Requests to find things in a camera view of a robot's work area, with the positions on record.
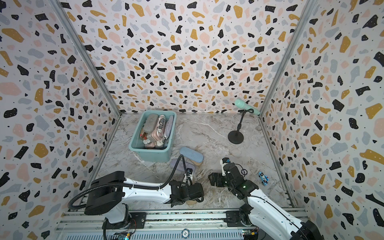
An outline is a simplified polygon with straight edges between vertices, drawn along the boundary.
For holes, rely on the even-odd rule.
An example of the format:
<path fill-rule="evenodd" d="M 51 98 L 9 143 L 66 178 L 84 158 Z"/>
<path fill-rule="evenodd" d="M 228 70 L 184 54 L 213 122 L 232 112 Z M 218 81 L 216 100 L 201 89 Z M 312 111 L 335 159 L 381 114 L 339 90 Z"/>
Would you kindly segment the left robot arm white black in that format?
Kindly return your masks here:
<path fill-rule="evenodd" d="M 164 187 L 127 179 L 123 171 L 116 171 L 91 183 L 94 189 L 88 193 L 85 214 L 103 215 L 109 223 L 117 224 L 128 215 L 128 203 L 132 201 L 156 202 L 170 206 L 183 205 L 187 201 L 202 202 L 204 190 L 200 183 L 170 180 Z"/>

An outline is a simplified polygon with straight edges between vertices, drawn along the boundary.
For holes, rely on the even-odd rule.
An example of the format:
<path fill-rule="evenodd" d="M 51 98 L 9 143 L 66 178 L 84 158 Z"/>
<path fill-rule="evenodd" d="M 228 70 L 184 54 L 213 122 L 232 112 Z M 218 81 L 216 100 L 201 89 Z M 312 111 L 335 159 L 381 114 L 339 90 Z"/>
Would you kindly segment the purple felt case diagonal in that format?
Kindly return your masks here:
<path fill-rule="evenodd" d="M 164 140 L 167 140 L 171 136 L 173 122 L 174 122 L 174 116 L 171 115 L 170 118 L 166 122 L 165 132 L 164 132 L 164 135 L 163 135 Z"/>

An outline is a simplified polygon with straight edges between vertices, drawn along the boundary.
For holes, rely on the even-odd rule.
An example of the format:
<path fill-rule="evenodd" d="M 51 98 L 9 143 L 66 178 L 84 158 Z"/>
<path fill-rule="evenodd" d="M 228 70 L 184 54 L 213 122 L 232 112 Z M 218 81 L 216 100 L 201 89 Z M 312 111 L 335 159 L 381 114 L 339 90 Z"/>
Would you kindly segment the plaid tartan glasses case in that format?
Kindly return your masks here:
<path fill-rule="evenodd" d="M 148 138 L 147 138 L 147 135 L 148 135 L 148 133 L 146 133 L 145 131 L 144 131 L 144 129 L 141 129 L 141 131 L 140 131 L 140 139 L 141 140 L 147 140 Z"/>

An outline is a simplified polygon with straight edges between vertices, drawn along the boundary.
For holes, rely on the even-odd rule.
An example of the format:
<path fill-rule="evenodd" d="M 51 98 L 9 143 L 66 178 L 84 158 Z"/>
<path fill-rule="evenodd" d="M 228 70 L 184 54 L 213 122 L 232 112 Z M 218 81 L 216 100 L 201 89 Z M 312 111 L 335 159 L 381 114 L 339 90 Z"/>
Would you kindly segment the pink glasses case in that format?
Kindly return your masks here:
<path fill-rule="evenodd" d="M 155 127 L 155 129 L 147 134 L 147 139 L 143 141 L 145 145 L 149 145 L 150 147 L 156 147 L 158 142 L 163 139 L 163 130 Z"/>

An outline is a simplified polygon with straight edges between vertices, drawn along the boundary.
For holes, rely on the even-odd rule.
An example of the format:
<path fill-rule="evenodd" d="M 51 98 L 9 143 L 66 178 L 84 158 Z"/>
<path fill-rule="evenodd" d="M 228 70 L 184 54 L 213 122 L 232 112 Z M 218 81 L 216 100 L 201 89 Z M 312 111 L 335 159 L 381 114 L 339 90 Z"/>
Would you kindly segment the tan felt case front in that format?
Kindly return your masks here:
<path fill-rule="evenodd" d="M 189 205 L 189 206 L 192 206 L 192 205 L 195 205 L 197 204 L 198 202 L 196 200 L 187 200 L 186 201 L 186 204 Z"/>

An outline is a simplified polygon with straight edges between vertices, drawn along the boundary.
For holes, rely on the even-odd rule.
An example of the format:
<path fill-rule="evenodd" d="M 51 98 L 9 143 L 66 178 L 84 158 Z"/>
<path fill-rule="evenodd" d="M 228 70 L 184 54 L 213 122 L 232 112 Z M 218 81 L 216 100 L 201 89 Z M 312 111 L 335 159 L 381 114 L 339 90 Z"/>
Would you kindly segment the teal plastic storage box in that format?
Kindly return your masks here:
<path fill-rule="evenodd" d="M 170 118 L 171 115 L 174 116 L 173 127 L 171 131 L 171 136 L 164 140 L 164 137 L 161 141 L 158 142 L 156 147 L 150 147 L 149 145 L 145 145 L 143 140 L 140 139 L 140 131 L 144 126 L 144 123 L 149 114 L 157 114 L 157 115 L 165 115 L 166 121 Z M 175 140 L 175 132 L 176 132 L 176 121 L 177 114 L 174 111 L 160 111 L 160 110 L 151 110 L 144 112 L 139 122 L 136 126 L 135 132 L 131 138 L 131 142 L 129 144 L 129 149 L 141 158 L 143 161 L 147 162 L 162 162 L 166 163 L 171 159 L 173 144 Z"/>

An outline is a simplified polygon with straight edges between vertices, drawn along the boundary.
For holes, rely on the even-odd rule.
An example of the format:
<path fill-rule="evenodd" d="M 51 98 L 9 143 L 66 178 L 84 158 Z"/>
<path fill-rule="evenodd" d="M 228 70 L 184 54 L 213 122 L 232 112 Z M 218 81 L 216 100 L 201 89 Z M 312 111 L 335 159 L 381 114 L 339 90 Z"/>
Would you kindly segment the newspaper flag case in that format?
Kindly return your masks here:
<path fill-rule="evenodd" d="M 166 127 L 166 117 L 165 117 L 165 115 L 160 115 L 159 116 L 156 127 L 159 128 L 159 129 L 162 129 L 163 130 L 163 135 L 164 135 L 165 127 Z"/>

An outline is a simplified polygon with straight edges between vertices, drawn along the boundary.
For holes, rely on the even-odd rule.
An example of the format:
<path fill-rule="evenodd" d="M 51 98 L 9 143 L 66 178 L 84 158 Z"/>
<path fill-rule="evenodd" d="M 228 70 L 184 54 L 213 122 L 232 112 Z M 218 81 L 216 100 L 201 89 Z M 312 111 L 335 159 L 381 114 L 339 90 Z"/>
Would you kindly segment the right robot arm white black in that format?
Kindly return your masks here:
<path fill-rule="evenodd" d="M 255 226 L 274 240 L 322 240 L 318 227 L 310 220 L 303 222 L 273 202 L 257 184 L 244 179 L 234 163 L 224 163 L 221 173 L 211 173 L 212 186 L 227 188 L 245 203 L 230 223 Z"/>

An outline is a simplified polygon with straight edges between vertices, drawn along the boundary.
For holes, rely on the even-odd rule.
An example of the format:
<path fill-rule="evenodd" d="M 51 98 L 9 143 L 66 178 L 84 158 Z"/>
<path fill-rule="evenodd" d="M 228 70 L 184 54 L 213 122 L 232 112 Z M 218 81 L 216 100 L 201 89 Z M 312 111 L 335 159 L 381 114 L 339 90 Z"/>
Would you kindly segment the grey felt case front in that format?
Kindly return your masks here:
<path fill-rule="evenodd" d="M 143 131 L 145 133 L 152 133 L 153 130 L 156 128 L 158 118 L 159 118 L 159 115 L 157 114 L 149 114 L 144 123 Z"/>

